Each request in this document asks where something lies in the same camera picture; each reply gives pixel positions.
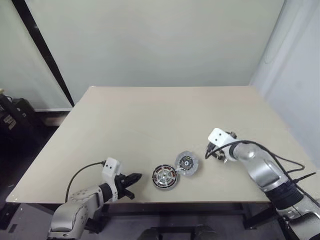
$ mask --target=motor component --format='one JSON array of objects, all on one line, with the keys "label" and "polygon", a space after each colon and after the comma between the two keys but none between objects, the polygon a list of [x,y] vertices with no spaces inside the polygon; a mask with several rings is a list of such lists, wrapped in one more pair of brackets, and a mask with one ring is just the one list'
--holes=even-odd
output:
[{"label": "motor component", "polygon": [[177,172],[184,176],[192,176],[198,169],[199,159],[190,151],[181,152],[175,160]]},{"label": "motor component", "polygon": [[179,180],[177,171],[170,165],[157,166],[152,174],[152,182],[161,190],[173,189]]}]

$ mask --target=white wall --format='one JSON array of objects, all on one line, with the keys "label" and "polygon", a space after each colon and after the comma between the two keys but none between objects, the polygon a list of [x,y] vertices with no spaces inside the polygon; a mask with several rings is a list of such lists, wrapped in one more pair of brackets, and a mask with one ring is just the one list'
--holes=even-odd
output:
[{"label": "white wall", "polygon": [[294,16],[292,25],[279,25],[283,28],[270,42],[271,50],[266,51],[261,59],[252,84],[284,119],[292,134],[320,167],[319,1],[296,0],[288,1],[288,4],[288,9],[293,11],[287,12],[283,18]]},{"label": "white wall", "polygon": [[0,1],[0,88],[35,109],[70,109],[11,0]]},{"label": "white wall", "polygon": [[70,93],[242,86],[283,0],[27,0]]}]

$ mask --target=silver robotic arm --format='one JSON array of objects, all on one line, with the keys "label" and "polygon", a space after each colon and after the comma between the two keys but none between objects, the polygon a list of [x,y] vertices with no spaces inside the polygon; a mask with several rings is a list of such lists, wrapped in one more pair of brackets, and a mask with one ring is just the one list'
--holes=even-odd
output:
[{"label": "silver robotic arm", "polygon": [[217,148],[228,145],[223,148],[225,159],[240,161],[245,166],[251,179],[300,240],[320,236],[319,206],[297,189],[268,152],[253,143],[239,143],[219,128],[212,131],[208,140]]},{"label": "silver robotic arm", "polygon": [[72,194],[53,214],[47,239],[79,239],[90,220],[97,220],[104,203],[135,195],[126,188],[141,178],[140,173],[125,176],[120,173],[120,162],[109,157],[102,170],[100,185]]}]

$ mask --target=beige tabletop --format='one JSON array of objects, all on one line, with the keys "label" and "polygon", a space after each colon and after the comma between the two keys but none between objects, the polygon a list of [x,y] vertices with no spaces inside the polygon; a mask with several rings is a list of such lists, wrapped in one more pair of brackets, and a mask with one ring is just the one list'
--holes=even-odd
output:
[{"label": "beige tabletop", "polygon": [[[243,87],[90,87],[36,157],[7,202],[63,203],[72,175],[83,166],[115,158],[124,174],[142,173],[121,202],[266,202],[240,162],[205,159],[214,128],[237,133],[274,153],[317,171],[288,127],[254,88]],[[191,151],[199,159],[195,175],[181,176],[176,187],[161,191],[152,183],[156,166],[174,165]],[[283,162],[289,170],[295,165]],[[70,193],[101,183],[102,166],[82,171]],[[318,174],[299,183],[320,198]]]}]

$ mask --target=white curtain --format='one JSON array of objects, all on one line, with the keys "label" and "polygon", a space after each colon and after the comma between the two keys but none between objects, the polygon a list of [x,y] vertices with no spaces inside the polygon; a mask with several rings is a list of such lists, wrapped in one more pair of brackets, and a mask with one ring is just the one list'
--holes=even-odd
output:
[{"label": "white curtain", "polygon": [[37,110],[71,105],[30,37],[11,0],[0,1],[0,88]]},{"label": "white curtain", "polygon": [[288,0],[286,9],[281,18],[291,22],[277,26],[252,84],[320,168],[319,1]]}]

